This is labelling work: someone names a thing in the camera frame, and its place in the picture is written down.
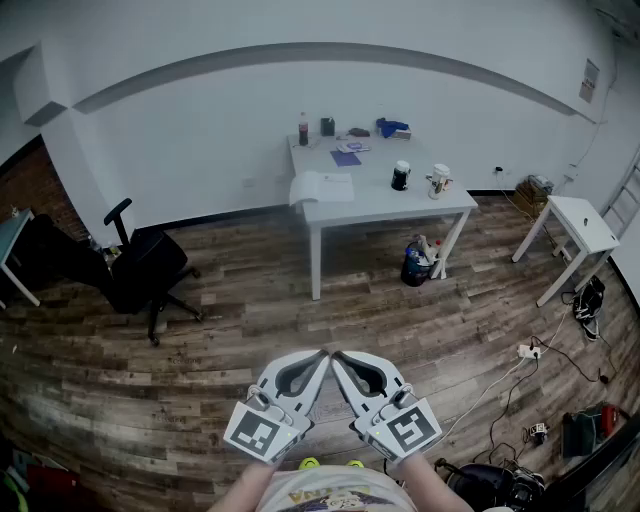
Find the black office chair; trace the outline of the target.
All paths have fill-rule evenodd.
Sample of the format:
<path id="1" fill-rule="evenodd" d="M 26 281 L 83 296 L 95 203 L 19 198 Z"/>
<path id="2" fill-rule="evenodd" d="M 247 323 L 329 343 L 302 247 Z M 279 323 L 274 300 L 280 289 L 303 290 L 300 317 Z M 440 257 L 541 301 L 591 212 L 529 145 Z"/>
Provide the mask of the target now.
<path id="1" fill-rule="evenodd" d="M 188 276 L 198 279 L 201 273 L 188 264 L 186 253 L 165 232 L 128 236 L 122 214 L 131 204 L 131 199 L 124 199 L 104 218 L 106 225 L 115 226 L 122 242 L 121 253 L 110 267 L 110 286 L 104 294 L 121 314 L 133 315 L 150 309 L 147 336 L 156 347 L 160 344 L 156 334 L 158 315 L 167 305 L 177 306 L 198 321 L 203 319 L 202 312 L 171 294 L 183 279 Z"/>

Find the person's printed white shirt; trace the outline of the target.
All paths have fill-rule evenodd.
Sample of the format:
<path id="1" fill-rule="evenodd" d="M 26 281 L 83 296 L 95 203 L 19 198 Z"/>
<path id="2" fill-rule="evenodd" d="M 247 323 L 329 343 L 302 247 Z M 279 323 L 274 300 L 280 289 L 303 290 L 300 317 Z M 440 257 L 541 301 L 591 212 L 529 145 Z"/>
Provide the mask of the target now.
<path id="1" fill-rule="evenodd" d="M 405 490 L 378 471 L 338 465 L 274 474 L 256 512 L 417 512 Z"/>

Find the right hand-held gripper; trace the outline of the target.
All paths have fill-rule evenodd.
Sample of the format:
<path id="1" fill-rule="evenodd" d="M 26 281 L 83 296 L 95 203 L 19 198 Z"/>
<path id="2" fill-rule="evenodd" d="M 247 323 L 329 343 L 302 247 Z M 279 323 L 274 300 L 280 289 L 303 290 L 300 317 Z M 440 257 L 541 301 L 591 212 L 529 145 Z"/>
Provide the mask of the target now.
<path id="1" fill-rule="evenodd" d="M 331 369 L 344 399 L 360 416 L 350 429 L 388 461 L 397 464 L 422 453 L 441 436 L 427 399 L 418 399 L 411 385 L 403 386 L 403 377 L 389 360 L 361 351 L 337 351 L 331 356 Z M 391 399 L 373 411 L 368 403 L 376 397 Z"/>

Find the blue cloth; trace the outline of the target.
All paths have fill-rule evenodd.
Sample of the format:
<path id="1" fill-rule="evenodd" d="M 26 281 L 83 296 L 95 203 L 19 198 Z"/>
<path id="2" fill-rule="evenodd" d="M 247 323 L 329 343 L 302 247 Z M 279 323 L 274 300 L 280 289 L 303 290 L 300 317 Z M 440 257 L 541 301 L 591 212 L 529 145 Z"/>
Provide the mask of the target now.
<path id="1" fill-rule="evenodd" d="M 384 138 L 392 138 L 396 132 L 409 132 L 409 125 L 399 121 L 379 118 L 376 120 L 376 128 Z"/>

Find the black fabric pile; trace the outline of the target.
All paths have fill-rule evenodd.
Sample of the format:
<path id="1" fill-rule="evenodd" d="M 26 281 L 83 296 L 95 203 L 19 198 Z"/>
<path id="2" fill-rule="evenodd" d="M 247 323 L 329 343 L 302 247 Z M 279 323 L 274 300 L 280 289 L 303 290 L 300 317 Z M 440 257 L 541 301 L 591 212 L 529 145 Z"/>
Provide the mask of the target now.
<path id="1" fill-rule="evenodd" d="M 33 268 L 94 287 L 105 297 L 112 294 L 113 280 L 103 256 L 59 229 L 50 216 L 35 216 L 23 233 Z"/>

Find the small white side table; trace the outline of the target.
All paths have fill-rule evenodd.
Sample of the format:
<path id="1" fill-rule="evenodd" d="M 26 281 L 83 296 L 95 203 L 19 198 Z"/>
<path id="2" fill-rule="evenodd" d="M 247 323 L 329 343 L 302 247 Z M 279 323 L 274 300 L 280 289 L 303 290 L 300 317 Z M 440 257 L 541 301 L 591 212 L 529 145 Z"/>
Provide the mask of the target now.
<path id="1" fill-rule="evenodd" d="M 512 256 L 514 263 L 518 262 L 524 255 L 535 237 L 542 230 L 550 214 L 553 214 L 560 221 L 568 234 L 568 238 L 556 246 L 553 255 L 557 256 L 569 240 L 576 244 L 579 252 L 571 260 L 564 272 L 536 301 L 538 307 L 544 306 L 561 289 L 588 256 L 599 254 L 600 258 L 596 264 L 574 287 L 575 292 L 581 291 L 610 257 L 611 253 L 620 245 L 617 236 L 589 201 L 580 198 L 549 195 L 546 206 Z"/>

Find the person's right forearm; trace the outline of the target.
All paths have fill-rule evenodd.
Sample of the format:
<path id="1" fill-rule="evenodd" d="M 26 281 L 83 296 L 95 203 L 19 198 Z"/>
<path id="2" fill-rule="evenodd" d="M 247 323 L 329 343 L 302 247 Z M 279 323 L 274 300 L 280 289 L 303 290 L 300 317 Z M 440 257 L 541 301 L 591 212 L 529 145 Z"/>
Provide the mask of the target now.
<path id="1" fill-rule="evenodd" d="M 397 465 L 397 470 L 419 512 L 473 512 L 445 484 L 421 453 L 416 452 L 403 459 Z"/>

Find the person's left forearm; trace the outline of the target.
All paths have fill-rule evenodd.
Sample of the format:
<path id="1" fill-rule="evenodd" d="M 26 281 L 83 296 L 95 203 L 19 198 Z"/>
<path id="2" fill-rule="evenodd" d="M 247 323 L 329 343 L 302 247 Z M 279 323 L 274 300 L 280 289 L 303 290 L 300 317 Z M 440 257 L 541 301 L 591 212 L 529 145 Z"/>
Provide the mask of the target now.
<path id="1" fill-rule="evenodd" d="M 207 512 L 255 512 L 279 465 L 252 462 Z"/>

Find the cardboard box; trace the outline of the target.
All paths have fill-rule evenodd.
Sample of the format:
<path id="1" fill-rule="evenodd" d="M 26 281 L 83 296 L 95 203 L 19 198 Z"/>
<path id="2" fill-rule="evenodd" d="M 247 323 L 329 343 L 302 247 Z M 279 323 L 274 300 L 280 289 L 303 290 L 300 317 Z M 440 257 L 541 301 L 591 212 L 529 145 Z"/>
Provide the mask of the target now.
<path id="1" fill-rule="evenodd" d="M 528 175 L 515 188 L 513 203 L 532 218 L 537 218 L 553 192 L 554 183 L 543 175 Z"/>

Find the black helmet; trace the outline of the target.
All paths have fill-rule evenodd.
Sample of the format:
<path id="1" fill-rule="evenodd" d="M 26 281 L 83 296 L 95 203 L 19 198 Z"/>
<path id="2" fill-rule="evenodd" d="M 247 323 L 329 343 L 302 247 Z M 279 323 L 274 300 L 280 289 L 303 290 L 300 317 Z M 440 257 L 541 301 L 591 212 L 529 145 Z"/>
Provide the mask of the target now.
<path id="1" fill-rule="evenodd" d="M 529 512 L 545 491 L 544 479 L 518 465 L 499 467 L 469 463 L 461 467 L 444 462 L 449 472 L 448 487 L 475 512 L 506 507 L 512 512 Z"/>

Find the wall poster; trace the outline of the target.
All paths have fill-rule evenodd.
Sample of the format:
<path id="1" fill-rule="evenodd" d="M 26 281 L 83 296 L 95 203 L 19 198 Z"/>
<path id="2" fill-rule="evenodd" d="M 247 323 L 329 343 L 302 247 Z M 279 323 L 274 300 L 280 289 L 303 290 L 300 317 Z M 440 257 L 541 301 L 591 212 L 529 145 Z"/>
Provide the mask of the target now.
<path id="1" fill-rule="evenodd" d="M 590 59 L 586 60 L 583 78 L 580 85 L 579 97 L 591 103 L 597 86 L 600 69 Z"/>

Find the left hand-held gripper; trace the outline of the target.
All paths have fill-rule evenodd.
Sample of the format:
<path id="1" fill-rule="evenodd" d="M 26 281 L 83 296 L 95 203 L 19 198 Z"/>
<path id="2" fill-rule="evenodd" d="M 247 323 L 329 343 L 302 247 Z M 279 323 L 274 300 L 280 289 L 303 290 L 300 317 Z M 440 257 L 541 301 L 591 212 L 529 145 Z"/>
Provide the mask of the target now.
<path id="1" fill-rule="evenodd" d="M 224 432 L 230 446 L 268 465 L 279 462 L 312 428 L 309 412 L 329 368 L 324 349 L 294 352 L 270 362 L 237 402 Z"/>

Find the white booklet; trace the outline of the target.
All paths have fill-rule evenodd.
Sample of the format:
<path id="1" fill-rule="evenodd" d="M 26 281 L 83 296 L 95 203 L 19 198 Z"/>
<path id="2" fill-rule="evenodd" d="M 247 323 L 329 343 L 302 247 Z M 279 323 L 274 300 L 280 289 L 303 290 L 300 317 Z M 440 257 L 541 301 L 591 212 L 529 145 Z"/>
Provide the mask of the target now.
<path id="1" fill-rule="evenodd" d="M 289 204 L 300 202 L 350 202 L 355 198 L 349 173 L 305 171 L 291 182 Z"/>

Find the black trash bin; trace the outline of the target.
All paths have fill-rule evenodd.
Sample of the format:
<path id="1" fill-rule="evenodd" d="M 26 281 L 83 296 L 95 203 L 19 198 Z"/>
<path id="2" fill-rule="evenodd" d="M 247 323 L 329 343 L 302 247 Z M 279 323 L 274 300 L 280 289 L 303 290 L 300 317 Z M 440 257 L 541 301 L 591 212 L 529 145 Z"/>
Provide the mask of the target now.
<path id="1" fill-rule="evenodd" d="M 440 247 L 440 240 L 429 243 L 424 235 L 416 235 L 405 248 L 400 275 L 403 283 L 410 287 L 421 286 L 439 261 Z"/>

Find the white printed cup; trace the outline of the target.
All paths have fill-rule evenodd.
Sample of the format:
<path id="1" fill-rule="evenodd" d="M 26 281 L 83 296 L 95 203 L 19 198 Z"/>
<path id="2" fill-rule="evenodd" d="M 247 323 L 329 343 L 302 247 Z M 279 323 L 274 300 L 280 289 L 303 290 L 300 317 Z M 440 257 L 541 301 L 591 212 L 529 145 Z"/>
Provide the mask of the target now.
<path id="1" fill-rule="evenodd" d="M 435 164 L 432 174 L 429 176 L 430 188 L 428 196 L 434 200 L 447 190 L 450 182 L 450 169 L 444 164 Z"/>

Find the black and white sneakers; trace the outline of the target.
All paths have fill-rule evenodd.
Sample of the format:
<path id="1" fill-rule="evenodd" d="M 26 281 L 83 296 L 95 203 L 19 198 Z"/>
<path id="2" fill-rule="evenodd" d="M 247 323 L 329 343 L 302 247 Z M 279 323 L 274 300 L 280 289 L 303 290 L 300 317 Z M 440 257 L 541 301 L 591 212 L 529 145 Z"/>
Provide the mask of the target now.
<path id="1" fill-rule="evenodd" d="M 603 305 L 604 292 L 602 281 L 597 276 L 592 276 L 573 299 L 574 318 L 590 341 L 599 338 L 598 315 Z"/>

